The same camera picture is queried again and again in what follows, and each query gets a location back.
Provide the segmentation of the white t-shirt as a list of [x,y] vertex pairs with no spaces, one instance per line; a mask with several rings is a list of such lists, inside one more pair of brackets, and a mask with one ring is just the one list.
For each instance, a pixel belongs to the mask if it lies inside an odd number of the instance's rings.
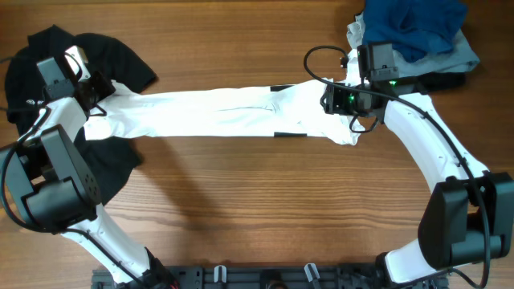
[[87,140],[115,136],[278,136],[324,137],[355,145],[364,130],[350,116],[324,112],[326,84],[312,79],[285,88],[264,86],[140,95],[122,83],[100,101],[105,116],[85,123]]

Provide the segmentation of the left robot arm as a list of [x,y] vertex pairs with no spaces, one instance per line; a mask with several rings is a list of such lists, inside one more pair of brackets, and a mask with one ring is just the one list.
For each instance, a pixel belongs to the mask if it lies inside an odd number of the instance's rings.
[[117,288],[177,288],[178,280],[147,247],[108,215],[100,186],[74,145],[102,92],[112,92],[82,57],[41,60],[44,95],[29,130],[1,150],[1,203],[23,229],[60,235],[82,246],[111,274]]

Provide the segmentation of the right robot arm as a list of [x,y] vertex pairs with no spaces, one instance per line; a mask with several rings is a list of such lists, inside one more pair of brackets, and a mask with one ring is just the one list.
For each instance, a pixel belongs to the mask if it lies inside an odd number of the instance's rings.
[[436,112],[427,90],[402,77],[389,43],[357,48],[360,83],[328,82],[320,103],[325,112],[350,120],[369,117],[404,144],[426,179],[430,199],[417,237],[378,255],[370,283],[402,288],[481,264],[484,288],[495,258],[508,255],[513,229],[513,180],[493,173],[473,157]]

